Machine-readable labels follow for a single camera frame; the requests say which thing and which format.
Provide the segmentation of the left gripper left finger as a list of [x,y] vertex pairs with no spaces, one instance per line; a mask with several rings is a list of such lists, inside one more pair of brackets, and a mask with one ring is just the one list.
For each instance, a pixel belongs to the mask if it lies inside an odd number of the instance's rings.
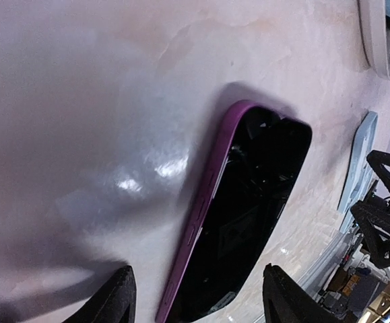
[[126,265],[64,323],[134,323],[137,285],[133,268]]

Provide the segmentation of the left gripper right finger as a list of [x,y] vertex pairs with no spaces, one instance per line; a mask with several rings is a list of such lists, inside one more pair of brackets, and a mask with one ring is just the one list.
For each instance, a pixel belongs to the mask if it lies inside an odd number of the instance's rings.
[[263,307],[268,323],[352,322],[340,320],[323,309],[278,265],[267,264],[263,271]]

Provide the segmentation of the light blue phone case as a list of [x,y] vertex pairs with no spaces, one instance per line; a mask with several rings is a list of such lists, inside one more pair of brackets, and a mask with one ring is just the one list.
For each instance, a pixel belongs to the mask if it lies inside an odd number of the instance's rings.
[[348,172],[337,210],[344,216],[339,232],[345,234],[354,220],[350,207],[363,199],[370,188],[373,170],[366,160],[372,151],[377,130],[378,114],[369,111],[357,128],[350,154]]

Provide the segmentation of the purple edged black phone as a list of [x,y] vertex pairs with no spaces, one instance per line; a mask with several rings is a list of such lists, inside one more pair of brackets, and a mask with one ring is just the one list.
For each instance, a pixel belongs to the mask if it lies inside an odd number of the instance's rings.
[[231,303],[266,246],[313,132],[254,101],[225,112],[156,314],[195,322]]

